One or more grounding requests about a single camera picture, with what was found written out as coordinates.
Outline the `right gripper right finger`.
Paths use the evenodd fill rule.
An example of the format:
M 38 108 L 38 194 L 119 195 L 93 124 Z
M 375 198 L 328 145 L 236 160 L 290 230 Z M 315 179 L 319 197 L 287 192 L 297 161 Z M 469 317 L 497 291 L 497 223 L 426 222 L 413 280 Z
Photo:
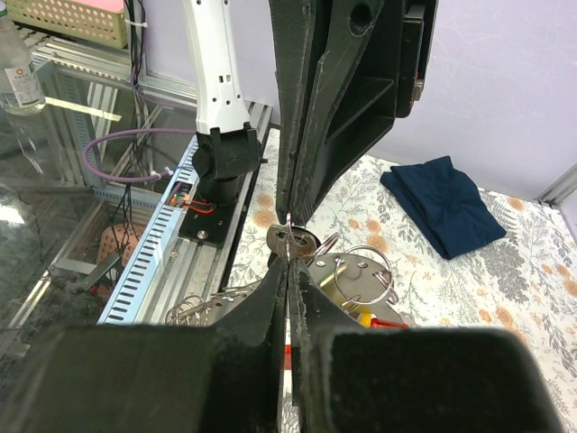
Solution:
M 367 328 L 288 267 L 305 432 L 560 432 L 534 357 L 495 327 Z

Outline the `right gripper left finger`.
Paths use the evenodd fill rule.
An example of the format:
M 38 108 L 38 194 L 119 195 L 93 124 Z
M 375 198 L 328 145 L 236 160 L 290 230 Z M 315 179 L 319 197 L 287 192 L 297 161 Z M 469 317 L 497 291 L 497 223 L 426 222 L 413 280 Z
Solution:
M 4 432 L 275 432 L 288 265 L 207 327 L 72 326 L 26 356 Z

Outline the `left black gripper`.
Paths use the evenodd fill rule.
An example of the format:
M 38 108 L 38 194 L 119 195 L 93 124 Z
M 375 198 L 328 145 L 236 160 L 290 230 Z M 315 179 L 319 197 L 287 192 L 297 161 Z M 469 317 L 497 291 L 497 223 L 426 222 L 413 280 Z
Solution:
M 425 89 L 437 0 L 271 1 L 279 92 L 276 210 L 304 225 Z

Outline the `red handled metal keyring holder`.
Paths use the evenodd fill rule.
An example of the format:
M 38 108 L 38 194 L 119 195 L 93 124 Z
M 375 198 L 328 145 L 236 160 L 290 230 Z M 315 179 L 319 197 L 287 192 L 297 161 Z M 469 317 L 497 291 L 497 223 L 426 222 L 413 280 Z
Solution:
M 203 354 L 189 431 L 277 430 L 284 361 L 301 431 L 360 424 L 369 395 L 348 385 L 360 387 L 368 376 L 345 340 L 373 322 L 404 323 L 393 308 L 398 295 L 387 257 L 369 246 L 336 253 L 334 244 L 334 237 L 319 243 L 303 232 L 263 279 L 206 301 L 190 296 L 168 312 L 168 324 L 195 329 Z

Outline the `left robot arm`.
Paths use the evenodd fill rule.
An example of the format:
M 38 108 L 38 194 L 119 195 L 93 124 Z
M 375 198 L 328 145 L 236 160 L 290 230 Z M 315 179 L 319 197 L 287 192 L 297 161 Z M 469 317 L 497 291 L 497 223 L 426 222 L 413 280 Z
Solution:
M 197 73 L 198 193 L 235 202 L 262 149 L 237 77 L 228 1 L 183 4 Z M 423 91 L 435 1 L 272 1 L 279 92 L 276 213 L 304 225 Z

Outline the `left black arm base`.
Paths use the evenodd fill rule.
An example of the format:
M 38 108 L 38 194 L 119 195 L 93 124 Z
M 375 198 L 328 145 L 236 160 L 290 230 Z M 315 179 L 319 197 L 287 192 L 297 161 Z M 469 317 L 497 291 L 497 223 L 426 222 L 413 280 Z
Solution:
M 181 207 L 186 215 L 179 236 L 215 247 L 224 245 L 241 191 L 241 178 L 201 179 L 193 198 Z

